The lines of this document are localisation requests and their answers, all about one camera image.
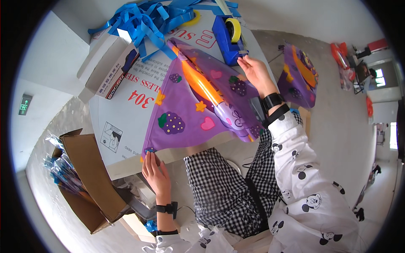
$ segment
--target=smartwatch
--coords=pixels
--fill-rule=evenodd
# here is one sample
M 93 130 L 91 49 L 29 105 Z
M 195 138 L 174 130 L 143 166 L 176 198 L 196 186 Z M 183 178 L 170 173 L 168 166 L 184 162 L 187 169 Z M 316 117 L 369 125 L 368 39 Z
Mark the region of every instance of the smartwatch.
M 171 204 L 165 206 L 156 205 L 156 212 L 173 214 L 173 219 L 176 219 L 177 206 L 177 202 L 172 202 Z
M 266 113 L 272 107 L 275 107 L 276 105 L 279 105 L 279 104 L 281 104 L 282 102 L 285 102 L 285 101 L 286 100 L 284 99 L 284 97 L 281 94 L 275 93 L 275 92 L 268 95 L 268 96 L 266 96 L 262 100 L 264 109 L 266 110 Z

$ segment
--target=purple kite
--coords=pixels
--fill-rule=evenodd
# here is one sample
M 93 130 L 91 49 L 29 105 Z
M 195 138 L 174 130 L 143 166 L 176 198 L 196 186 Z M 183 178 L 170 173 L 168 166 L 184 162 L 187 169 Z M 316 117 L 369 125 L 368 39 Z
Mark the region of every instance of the purple kite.
M 315 106 L 318 72 L 311 60 L 299 48 L 285 41 L 284 69 L 277 82 L 280 94 L 284 99 L 304 108 Z
M 259 94 L 246 77 L 178 39 L 167 45 L 178 57 L 156 98 L 141 160 L 146 151 L 200 145 L 225 131 L 256 140 L 262 126 L 248 100 Z

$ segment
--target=pink heart print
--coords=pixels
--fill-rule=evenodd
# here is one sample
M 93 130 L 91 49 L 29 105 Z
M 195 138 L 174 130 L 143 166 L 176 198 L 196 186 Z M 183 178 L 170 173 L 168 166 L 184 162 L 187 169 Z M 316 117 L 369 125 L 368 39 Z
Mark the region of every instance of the pink heart print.
M 221 71 L 211 70 L 211 76 L 214 79 L 221 78 L 222 77 L 222 72 Z
M 213 127 L 215 127 L 214 121 L 210 117 L 205 117 L 204 123 L 201 124 L 201 129 L 207 131 Z

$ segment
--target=white table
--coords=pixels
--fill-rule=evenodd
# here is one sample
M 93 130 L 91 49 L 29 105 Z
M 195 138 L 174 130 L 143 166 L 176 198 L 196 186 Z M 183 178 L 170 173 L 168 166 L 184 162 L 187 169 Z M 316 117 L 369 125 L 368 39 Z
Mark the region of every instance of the white table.
M 202 4 L 216 5 L 207 2 Z M 201 18 L 197 24 L 180 26 L 166 34 L 165 38 L 176 37 L 224 61 L 211 30 L 215 15 L 210 10 L 198 11 Z M 241 23 L 249 56 L 264 61 L 273 82 L 276 83 L 267 60 L 252 32 L 241 17 L 237 19 Z M 145 45 L 148 53 L 156 50 L 148 40 Z M 130 75 L 127 76 L 127 79 L 121 82 L 111 100 L 94 96 L 89 101 L 94 134 L 111 180 L 142 171 L 140 154 L 154 105 L 153 100 L 156 99 L 158 89 L 162 85 L 170 63 L 171 60 L 163 52 L 156 53 L 145 63 L 142 63 L 139 59 L 128 72 Z M 234 67 L 234 69 L 243 73 L 239 66 Z M 138 94 L 137 99 L 131 99 L 133 92 Z M 112 142 L 112 136 L 118 137 L 118 145 Z M 169 163 L 230 141 L 233 138 L 235 138 L 233 133 L 224 132 L 195 147 L 165 149 L 158 151 L 156 154 L 161 160 Z

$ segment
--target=floor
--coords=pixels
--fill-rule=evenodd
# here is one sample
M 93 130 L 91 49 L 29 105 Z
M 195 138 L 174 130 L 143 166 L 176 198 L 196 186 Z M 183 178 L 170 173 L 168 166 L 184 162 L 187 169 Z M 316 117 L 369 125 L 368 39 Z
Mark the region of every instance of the floor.
M 397 160 L 377 162 L 381 174 L 375 177 L 374 183 L 364 193 L 358 209 L 364 209 L 364 220 L 360 222 L 359 237 L 353 252 L 365 252 L 378 235 L 393 201 L 397 177 Z
M 366 183 L 375 156 L 375 133 L 368 124 L 366 96 L 354 95 L 340 88 L 337 64 L 330 54 L 329 44 L 303 36 L 275 31 L 253 31 L 266 58 L 279 54 L 277 46 L 283 40 L 305 51 L 319 73 L 317 101 L 311 109 L 310 142 L 318 155 L 326 177 L 341 184 L 352 207 Z M 284 65 L 283 56 L 270 63 L 276 77 Z M 88 106 L 72 98 L 52 120 L 46 130 L 59 135 L 77 128 L 83 134 L 93 131 Z M 90 235 L 86 227 L 76 218 L 61 196 L 49 173 L 41 166 L 46 153 L 53 148 L 44 141 L 44 135 L 36 144 L 27 165 L 27 177 L 42 213 L 53 231 L 71 252 L 129 252 L 142 245 L 136 241 L 120 223 Z M 217 147 L 226 158 L 238 167 L 251 161 L 258 142 L 245 143 L 232 140 Z M 193 196 L 188 185 L 183 161 L 167 165 L 172 179 L 172 199 L 179 206 L 193 207 Z M 198 239 L 198 228 L 194 214 L 187 208 L 179 210 L 177 219 L 181 237 L 192 242 Z

